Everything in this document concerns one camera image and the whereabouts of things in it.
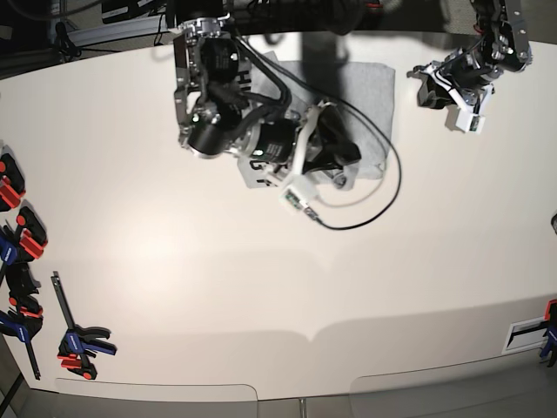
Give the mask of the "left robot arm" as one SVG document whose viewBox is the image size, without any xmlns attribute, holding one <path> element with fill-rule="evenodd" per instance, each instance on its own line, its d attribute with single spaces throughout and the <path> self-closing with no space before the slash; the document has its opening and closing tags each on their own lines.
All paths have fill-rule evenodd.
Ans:
<svg viewBox="0 0 557 418">
<path fill-rule="evenodd" d="M 474 29 L 479 39 L 443 61 L 417 65 L 424 78 L 418 92 L 420 107 L 440 110 L 449 105 L 477 113 L 493 82 L 506 71 L 519 73 L 532 62 L 526 20 L 519 1 L 472 1 Z"/>
</svg>

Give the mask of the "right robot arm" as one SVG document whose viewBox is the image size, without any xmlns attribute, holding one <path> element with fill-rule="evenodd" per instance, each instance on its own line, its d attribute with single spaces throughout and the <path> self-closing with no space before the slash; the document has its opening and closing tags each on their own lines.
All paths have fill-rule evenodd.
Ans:
<svg viewBox="0 0 557 418">
<path fill-rule="evenodd" d="M 255 51 L 225 1 L 170 1 L 178 142 L 200 158 L 231 154 L 284 177 L 361 160 L 335 98 Z"/>
</svg>

